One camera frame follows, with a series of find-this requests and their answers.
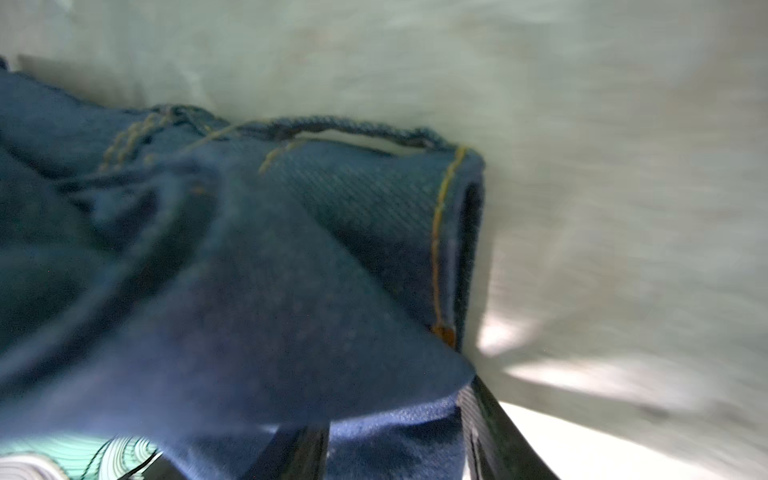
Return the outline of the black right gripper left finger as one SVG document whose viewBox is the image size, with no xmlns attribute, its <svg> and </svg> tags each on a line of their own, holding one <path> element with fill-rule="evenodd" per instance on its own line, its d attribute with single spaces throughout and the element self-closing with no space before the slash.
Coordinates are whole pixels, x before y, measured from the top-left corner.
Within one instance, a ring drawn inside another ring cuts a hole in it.
<svg viewBox="0 0 768 480">
<path fill-rule="evenodd" d="M 329 424 L 281 428 L 241 479 L 323 480 L 329 438 Z"/>
</svg>

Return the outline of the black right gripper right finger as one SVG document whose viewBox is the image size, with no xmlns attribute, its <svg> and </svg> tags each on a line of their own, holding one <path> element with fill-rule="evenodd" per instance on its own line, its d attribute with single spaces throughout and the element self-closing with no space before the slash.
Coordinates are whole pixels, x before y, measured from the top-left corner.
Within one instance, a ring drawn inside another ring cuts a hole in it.
<svg viewBox="0 0 768 480">
<path fill-rule="evenodd" d="M 472 480 L 559 480 L 476 376 L 458 395 Z"/>
</svg>

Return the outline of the dark blue denim trousers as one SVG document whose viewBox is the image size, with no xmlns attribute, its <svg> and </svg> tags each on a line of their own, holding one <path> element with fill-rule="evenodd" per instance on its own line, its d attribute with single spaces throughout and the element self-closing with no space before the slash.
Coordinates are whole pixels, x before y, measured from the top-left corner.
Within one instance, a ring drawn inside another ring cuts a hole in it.
<svg viewBox="0 0 768 480">
<path fill-rule="evenodd" d="M 193 479 L 459 479 L 479 154 L 94 105 L 1 74 L 1 437 L 138 435 Z"/>
</svg>

